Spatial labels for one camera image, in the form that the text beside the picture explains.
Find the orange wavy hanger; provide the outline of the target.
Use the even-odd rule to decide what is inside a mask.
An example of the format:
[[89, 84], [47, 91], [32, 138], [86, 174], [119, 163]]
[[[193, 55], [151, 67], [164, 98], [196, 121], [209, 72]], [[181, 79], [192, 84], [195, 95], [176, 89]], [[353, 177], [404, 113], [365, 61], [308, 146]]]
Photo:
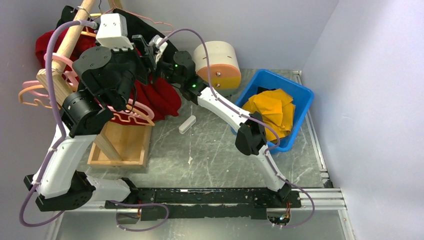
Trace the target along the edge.
[[[22, 84], [22, 90], [18, 93], [18, 101], [21, 104], [30, 105], [30, 106], [42, 106], [47, 109], [51, 109], [52, 106], [50, 103], [45, 104], [42, 99], [49, 99], [48, 94], [37, 92], [39, 89], [44, 89], [42, 84], [36, 83], [35, 81], [28, 81]], [[24, 101], [24, 94], [29, 93], [34, 96], [32, 101]], [[146, 105], [129, 99], [130, 104], [127, 105], [127, 111], [115, 111], [111, 106], [108, 108], [113, 113], [112, 120], [118, 120], [119, 123], [129, 123], [135, 125], [144, 125], [144, 126], [155, 126], [153, 118], [155, 114], [152, 109]]]

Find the small black skirt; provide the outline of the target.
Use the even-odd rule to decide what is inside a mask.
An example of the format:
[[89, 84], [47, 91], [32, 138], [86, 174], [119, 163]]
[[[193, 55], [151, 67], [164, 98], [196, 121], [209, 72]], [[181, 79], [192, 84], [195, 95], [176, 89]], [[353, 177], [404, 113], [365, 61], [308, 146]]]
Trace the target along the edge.
[[272, 89], [268, 89], [268, 88], [264, 88], [264, 87], [258, 87], [257, 88], [257, 94], [260, 94], [260, 93], [262, 93], [262, 92], [265, 92], [265, 91], [274, 91], [274, 90], [276, 90], [275, 88], [272, 88]]

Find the pink plastic hanger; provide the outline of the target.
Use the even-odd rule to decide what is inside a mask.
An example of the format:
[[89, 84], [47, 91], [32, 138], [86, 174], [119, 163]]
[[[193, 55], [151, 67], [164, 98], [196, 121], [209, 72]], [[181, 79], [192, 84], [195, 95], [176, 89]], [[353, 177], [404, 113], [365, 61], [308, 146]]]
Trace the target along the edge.
[[[66, 71], [62, 72], [61, 75], [64, 75], [63, 80], [68, 85], [68, 87], [70, 87], [71, 90], [76, 91], [79, 82], [77, 81], [78, 75], [75, 72], [75, 70], [73, 69], [73, 61], [71, 61], [69, 58], [62, 56], [62, 55], [59, 55], [55, 52], [52, 54], [52, 59], [57, 60], [59, 62], [62, 62], [66, 66], [70, 67], [70, 70], [66, 70]], [[38, 80], [31, 80], [31, 81], [35, 81], [35, 83], [41, 84]]]

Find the yellow skirt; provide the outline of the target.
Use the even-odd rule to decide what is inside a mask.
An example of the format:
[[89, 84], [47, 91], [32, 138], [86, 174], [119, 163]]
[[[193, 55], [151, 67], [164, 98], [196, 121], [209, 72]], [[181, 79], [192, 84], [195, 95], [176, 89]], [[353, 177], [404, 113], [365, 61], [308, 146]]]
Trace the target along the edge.
[[262, 115], [262, 121], [275, 132], [265, 128], [269, 142], [275, 144], [277, 139], [283, 139], [292, 132], [296, 107], [293, 98], [280, 88], [251, 96], [242, 109]]

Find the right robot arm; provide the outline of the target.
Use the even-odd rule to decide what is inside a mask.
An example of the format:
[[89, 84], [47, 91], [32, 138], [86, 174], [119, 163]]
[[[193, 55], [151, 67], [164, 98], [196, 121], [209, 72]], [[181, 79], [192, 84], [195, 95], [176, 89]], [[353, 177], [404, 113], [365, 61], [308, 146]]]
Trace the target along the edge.
[[187, 51], [175, 52], [169, 61], [160, 57], [155, 74], [176, 86], [184, 99], [214, 113], [235, 130], [235, 147], [243, 155], [256, 159], [270, 192], [270, 202], [275, 207], [282, 207], [288, 202], [292, 186], [271, 155], [266, 126], [259, 112], [243, 110], [215, 91], [211, 84], [196, 74], [195, 63]]

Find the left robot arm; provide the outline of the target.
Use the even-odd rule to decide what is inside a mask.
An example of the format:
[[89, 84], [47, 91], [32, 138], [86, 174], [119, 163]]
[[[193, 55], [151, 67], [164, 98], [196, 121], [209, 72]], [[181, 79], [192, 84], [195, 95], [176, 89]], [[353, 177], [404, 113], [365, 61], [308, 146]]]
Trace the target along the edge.
[[60, 144], [53, 144], [49, 163], [24, 178], [26, 187], [38, 194], [35, 202], [40, 211], [75, 210], [90, 201], [126, 208], [138, 203], [138, 189], [128, 178], [99, 179], [77, 171], [77, 166], [114, 112], [132, 104], [135, 82], [148, 83], [153, 64], [153, 49], [141, 35], [132, 36], [128, 50], [94, 46], [73, 63], [78, 87], [59, 111], [58, 128], [64, 129], [65, 136]]

